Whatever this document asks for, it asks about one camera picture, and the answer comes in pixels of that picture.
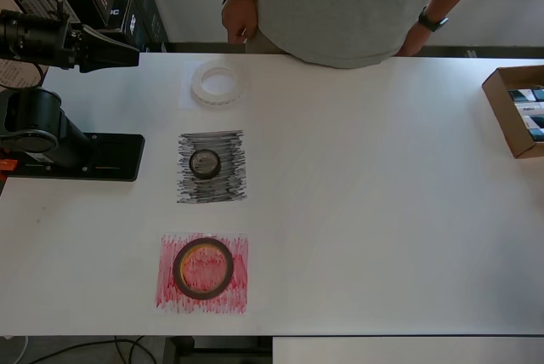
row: cable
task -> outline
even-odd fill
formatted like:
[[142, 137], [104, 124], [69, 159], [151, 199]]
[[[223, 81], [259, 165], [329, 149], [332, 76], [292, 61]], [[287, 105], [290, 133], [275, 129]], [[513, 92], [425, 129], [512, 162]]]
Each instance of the cable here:
[[17, 360], [14, 361], [14, 364], [17, 364], [21, 358], [23, 358], [23, 355], [26, 353], [26, 348], [28, 347], [28, 336], [25, 336], [25, 346], [23, 347], [23, 350], [20, 352], [19, 356], [17, 357]]
[[113, 339], [116, 341], [116, 349], [119, 353], [119, 356], [121, 357], [122, 364], [127, 364], [127, 362], [125, 361], [125, 357], [123, 357], [121, 354], [121, 349], [119, 348], [119, 343], [117, 342], [117, 336], [113, 336]]
[[14, 88], [14, 87], [11, 87], [11, 86], [8, 86], [8, 85], [2, 85], [0, 83], [0, 88], [11, 89], [11, 90], [15, 90], [15, 91], [21, 91], [21, 90], [27, 90], [27, 89], [30, 89], [30, 88], [36, 88], [36, 87], [42, 86], [43, 81], [45, 80], [45, 73], [43, 73], [43, 69], [42, 69], [42, 67], [40, 65], [35, 64], [33, 62], [32, 62], [32, 64], [36, 67], [38, 73], [40, 74], [40, 80], [38, 81], [38, 83], [36, 85], [25, 86], [24, 88]]
[[76, 344], [76, 345], [72, 345], [71, 347], [68, 347], [66, 349], [63, 349], [63, 350], [59, 350], [57, 351], [56, 353], [53, 353], [53, 354], [49, 354], [49, 355], [46, 355], [42, 358], [38, 358], [37, 360], [34, 360], [34, 361], [31, 361], [29, 362], [28, 364], [37, 364], [38, 362], [41, 362], [41, 361], [45, 361], [47, 360], [48, 358], [51, 358], [51, 357], [55, 357], [57, 355], [60, 355], [62, 353], [65, 353], [66, 351], [70, 351], [70, 350], [75, 350], [75, 349], [80, 349], [82, 347], [88, 347], [88, 346], [91, 346], [91, 345], [101, 345], [101, 344], [114, 344], [115, 342], [117, 343], [130, 343], [133, 345], [133, 348], [134, 346], [138, 346], [140, 349], [142, 349], [149, 357], [151, 357], [151, 360], [153, 361], [153, 364], [157, 364], [156, 362], [156, 358], [151, 354], [151, 352], [149, 350], [147, 350], [142, 344], [138, 343], [138, 341], [132, 341], [132, 340], [129, 340], [127, 338], [117, 338], [115, 340], [106, 340], [106, 341], [94, 341], [92, 343], [83, 343], [83, 344]]
[[[136, 344], [144, 337], [145, 336], [139, 336], [138, 338], [136, 338]], [[133, 364], [133, 352], [134, 352], [134, 346], [136, 344], [133, 344], [133, 346], [130, 348], [130, 353], [128, 353], [128, 364]]]

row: person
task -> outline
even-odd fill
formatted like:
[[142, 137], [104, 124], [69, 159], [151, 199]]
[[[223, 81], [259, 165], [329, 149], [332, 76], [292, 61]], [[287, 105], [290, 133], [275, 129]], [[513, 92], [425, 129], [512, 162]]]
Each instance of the person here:
[[356, 68], [412, 56], [460, 0], [227, 0], [228, 41], [248, 53]]

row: tape roll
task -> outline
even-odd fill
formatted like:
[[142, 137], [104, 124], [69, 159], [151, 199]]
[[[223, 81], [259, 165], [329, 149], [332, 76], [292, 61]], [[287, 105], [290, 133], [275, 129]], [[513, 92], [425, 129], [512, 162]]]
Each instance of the tape roll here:
[[[212, 94], [204, 89], [202, 82], [213, 75], [227, 73], [234, 80], [234, 86], [226, 94]], [[195, 99], [205, 105], [228, 105], [240, 98], [246, 91], [246, 77], [241, 68], [226, 60], [213, 60], [196, 68], [191, 79], [190, 90]]]
[[[216, 287], [205, 292], [191, 288], [189, 284], [185, 281], [183, 272], [185, 260], [194, 251], [198, 250], [201, 247], [214, 248], [223, 255], [226, 263], [223, 280]], [[230, 253], [230, 250], [227, 248], [227, 246], [218, 239], [204, 237], [189, 242], [181, 249], [181, 251], [179, 251], [178, 256], [176, 256], [176, 259], [173, 262], [173, 281], [178, 289], [181, 291], [181, 293], [183, 293], [185, 296], [196, 300], [209, 300], [217, 297], [229, 286], [232, 276], [234, 274], [234, 269], [235, 264], [232, 258], [232, 253]]]

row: floor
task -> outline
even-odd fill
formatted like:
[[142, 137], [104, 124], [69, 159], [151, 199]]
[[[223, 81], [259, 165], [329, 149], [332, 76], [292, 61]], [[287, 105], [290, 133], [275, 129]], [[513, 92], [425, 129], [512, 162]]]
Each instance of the floor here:
[[[134, 336], [118, 336], [135, 340]], [[113, 337], [30, 337], [19, 364], [30, 362], [67, 347]], [[140, 343], [156, 358], [157, 364], [272, 364], [272, 338], [261, 337], [145, 337]], [[0, 337], [0, 364], [13, 364], [25, 343], [24, 337]], [[120, 343], [125, 362], [131, 344]], [[65, 352], [44, 361], [46, 364], [123, 364], [114, 344], [93, 345]], [[149, 364], [151, 359], [134, 349], [133, 364]]]

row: red scribbled paper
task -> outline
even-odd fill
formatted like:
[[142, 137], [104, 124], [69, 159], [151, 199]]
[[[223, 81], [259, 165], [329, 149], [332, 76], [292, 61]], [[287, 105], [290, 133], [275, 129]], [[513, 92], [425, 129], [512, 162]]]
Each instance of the red scribbled paper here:
[[[234, 273], [229, 286], [216, 298], [196, 300], [185, 296], [176, 287], [173, 280], [173, 261], [179, 251], [187, 243], [202, 237], [212, 237], [222, 243], [232, 253]], [[204, 235], [204, 234], [167, 234], [162, 237], [161, 260], [159, 263], [159, 278], [156, 284], [155, 307], [164, 312], [193, 313], [206, 312], [216, 314], [245, 313], [247, 307], [247, 256], [249, 244], [246, 236], [242, 235]], [[224, 271], [224, 261], [217, 255], [203, 254], [195, 259], [195, 263], [203, 266], [205, 274], [199, 279], [193, 276], [195, 287], [206, 288], [217, 281], [214, 267]]]

